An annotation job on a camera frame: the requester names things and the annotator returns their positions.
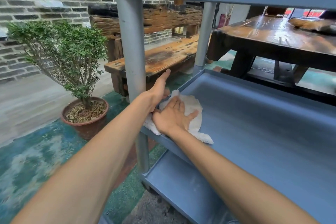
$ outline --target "brown plastic pot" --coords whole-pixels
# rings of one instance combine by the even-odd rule
[[[105,102],[106,104],[106,110],[101,114],[99,117],[97,117],[94,120],[90,120],[87,122],[82,122],[82,123],[73,123],[69,122],[65,119],[66,114],[76,105],[81,103],[79,99],[69,103],[62,111],[61,115],[61,120],[70,126],[72,126],[79,134],[79,136],[87,141],[89,141],[92,137],[94,137],[102,128],[106,125],[106,114],[107,111],[109,110],[109,104],[107,103],[106,100],[102,98],[97,98],[97,97],[91,97],[90,100],[96,100],[96,101],[101,101]]]

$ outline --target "gray pole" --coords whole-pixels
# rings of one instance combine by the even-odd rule
[[[205,55],[208,50],[212,21],[213,17],[215,16],[215,9],[216,2],[204,3],[201,31],[199,33],[193,75],[197,74],[204,68]]]
[[[132,102],[140,93],[146,91],[142,0],[117,0],[117,6],[128,94]],[[146,173],[149,170],[147,136],[140,132],[135,146],[139,172]]]

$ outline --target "white cloth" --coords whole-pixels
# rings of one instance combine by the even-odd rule
[[[171,97],[167,101],[164,101],[159,105],[159,109],[163,110],[163,108],[166,107],[166,105],[168,104],[170,99],[174,96],[179,96],[181,101],[184,102],[184,105],[185,105],[184,114],[186,116],[191,114],[193,111],[198,110],[197,117],[190,122],[189,133],[191,133],[193,136],[195,136],[197,139],[199,139],[200,141],[202,141],[204,143],[213,144],[213,141],[208,134],[199,133],[199,129],[201,128],[201,124],[202,124],[202,110],[203,110],[203,108],[202,108],[200,102],[194,96],[181,95],[178,90],[174,90],[171,93]],[[152,120],[152,114],[151,113],[147,116],[143,125],[146,128],[150,129],[154,134],[156,134],[158,136],[162,135],[158,131],[158,129],[156,128],[156,126],[155,126],[155,124]]]

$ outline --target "pot rim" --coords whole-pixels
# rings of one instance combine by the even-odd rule
[[[104,111],[101,115],[99,115],[97,118],[95,118],[95,119],[93,119],[93,120],[90,120],[90,121],[81,122],[81,123],[74,123],[74,122],[69,122],[69,121],[67,121],[67,120],[64,118],[64,115],[65,115],[65,113],[64,113],[64,112],[65,112],[65,109],[66,109],[69,105],[71,105],[71,104],[73,104],[73,103],[75,103],[75,102],[80,102],[79,99],[76,99],[76,100],[74,100],[74,101],[68,103],[68,104],[63,108],[63,110],[62,110],[62,112],[61,112],[61,120],[62,120],[65,124],[68,124],[68,125],[70,125],[70,126],[84,126],[84,125],[88,125],[88,124],[91,124],[91,123],[96,122],[97,120],[102,119],[102,118],[107,114],[107,112],[108,112],[108,110],[109,110],[109,104],[108,104],[107,101],[106,101],[105,99],[103,99],[103,98],[99,98],[99,97],[90,97],[90,99],[91,99],[91,100],[101,100],[101,101],[105,102],[105,104],[106,104],[106,109],[105,109],[105,111]]]

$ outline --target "soil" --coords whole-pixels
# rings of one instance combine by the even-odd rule
[[[72,123],[83,123],[94,120],[106,110],[105,102],[91,101],[91,109],[86,110],[83,104],[73,107],[65,116],[65,119]]]

